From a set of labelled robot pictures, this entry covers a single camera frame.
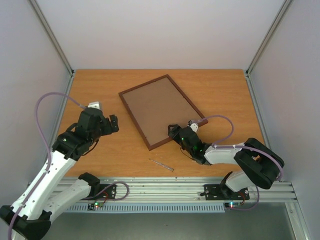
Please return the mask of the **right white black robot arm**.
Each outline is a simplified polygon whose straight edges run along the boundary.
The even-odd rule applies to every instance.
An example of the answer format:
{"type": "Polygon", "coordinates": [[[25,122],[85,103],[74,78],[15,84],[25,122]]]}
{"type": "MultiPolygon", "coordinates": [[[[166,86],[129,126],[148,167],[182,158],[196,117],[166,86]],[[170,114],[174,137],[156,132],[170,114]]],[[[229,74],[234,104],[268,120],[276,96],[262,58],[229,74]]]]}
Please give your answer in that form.
{"type": "Polygon", "coordinates": [[[230,200],[238,192],[252,186],[268,190],[275,181],[279,181],[285,166],[281,157],[255,138],[233,145],[205,143],[197,135],[198,125],[189,124],[180,127],[178,124],[168,126],[168,136],[190,158],[200,165],[231,164],[240,167],[231,171],[217,187],[217,195],[223,200],[230,200]]]}

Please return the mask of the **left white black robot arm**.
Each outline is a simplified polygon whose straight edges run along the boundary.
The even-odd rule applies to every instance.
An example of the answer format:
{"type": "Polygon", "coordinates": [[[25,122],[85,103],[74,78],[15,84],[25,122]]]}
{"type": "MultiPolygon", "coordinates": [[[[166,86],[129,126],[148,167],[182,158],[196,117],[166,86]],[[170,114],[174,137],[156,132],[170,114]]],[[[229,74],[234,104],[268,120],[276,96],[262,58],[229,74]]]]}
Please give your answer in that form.
{"type": "Polygon", "coordinates": [[[25,192],[11,205],[0,208],[0,218],[9,227],[8,239],[40,240],[72,204],[96,199],[101,193],[100,179],[88,172],[56,196],[51,194],[80,157],[94,149],[100,137],[118,131],[116,115],[104,117],[99,108],[86,107],[78,121],[57,137],[45,164],[25,192]]]}

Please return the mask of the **brown wooden picture frame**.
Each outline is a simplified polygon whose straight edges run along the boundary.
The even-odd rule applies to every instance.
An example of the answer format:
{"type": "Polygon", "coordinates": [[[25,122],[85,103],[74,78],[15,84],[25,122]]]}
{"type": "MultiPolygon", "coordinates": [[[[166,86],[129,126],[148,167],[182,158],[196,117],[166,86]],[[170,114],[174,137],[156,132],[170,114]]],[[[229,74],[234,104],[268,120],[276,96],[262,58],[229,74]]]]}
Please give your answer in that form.
{"type": "Polygon", "coordinates": [[[205,117],[168,74],[118,95],[149,151],[171,141],[169,125],[185,127],[205,117]]]}

